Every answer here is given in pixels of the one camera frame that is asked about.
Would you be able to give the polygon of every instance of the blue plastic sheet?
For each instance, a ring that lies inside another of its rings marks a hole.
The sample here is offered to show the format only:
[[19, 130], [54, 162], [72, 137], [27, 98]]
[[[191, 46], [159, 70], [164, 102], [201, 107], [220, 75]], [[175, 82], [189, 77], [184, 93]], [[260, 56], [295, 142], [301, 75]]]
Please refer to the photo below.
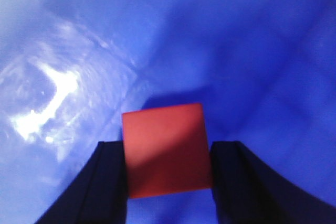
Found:
[[[0, 222], [33, 223], [121, 113], [201, 102], [336, 206], [335, 0], [0, 0]], [[128, 223], [215, 223], [210, 190], [128, 202]]]

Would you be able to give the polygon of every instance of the red block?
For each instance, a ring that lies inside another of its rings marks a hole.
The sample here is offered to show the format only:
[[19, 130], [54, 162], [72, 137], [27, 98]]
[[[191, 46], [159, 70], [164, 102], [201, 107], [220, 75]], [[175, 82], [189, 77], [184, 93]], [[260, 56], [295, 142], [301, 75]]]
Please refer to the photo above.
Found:
[[212, 187], [201, 104], [124, 113], [122, 120], [130, 198]]

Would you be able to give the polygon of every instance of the red cube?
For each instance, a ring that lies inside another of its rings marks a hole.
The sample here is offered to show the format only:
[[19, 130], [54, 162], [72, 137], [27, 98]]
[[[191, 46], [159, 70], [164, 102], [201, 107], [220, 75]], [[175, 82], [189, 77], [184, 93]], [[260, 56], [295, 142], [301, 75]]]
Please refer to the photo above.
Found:
[[122, 115], [130, 198], [212, 187], [202, 105]]

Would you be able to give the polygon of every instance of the red square object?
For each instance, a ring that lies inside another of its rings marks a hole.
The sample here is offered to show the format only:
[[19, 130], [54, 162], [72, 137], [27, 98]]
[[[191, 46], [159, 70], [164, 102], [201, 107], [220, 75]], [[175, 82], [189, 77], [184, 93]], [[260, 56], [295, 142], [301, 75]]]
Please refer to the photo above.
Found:
[[130, 198], [211, 188], [200, 103], [122, 115]]

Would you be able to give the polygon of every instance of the blue surface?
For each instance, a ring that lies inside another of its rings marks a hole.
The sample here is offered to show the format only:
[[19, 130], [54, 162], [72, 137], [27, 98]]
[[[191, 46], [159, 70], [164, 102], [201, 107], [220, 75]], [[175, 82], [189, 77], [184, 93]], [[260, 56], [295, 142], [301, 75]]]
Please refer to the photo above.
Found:
[[[0, 223], [32, 223], [121, 113], [201, 102], [336, 206], [336, 0], [0, 0]], [[210, 190], [129, 200], [128, 223], [215, 223]]]

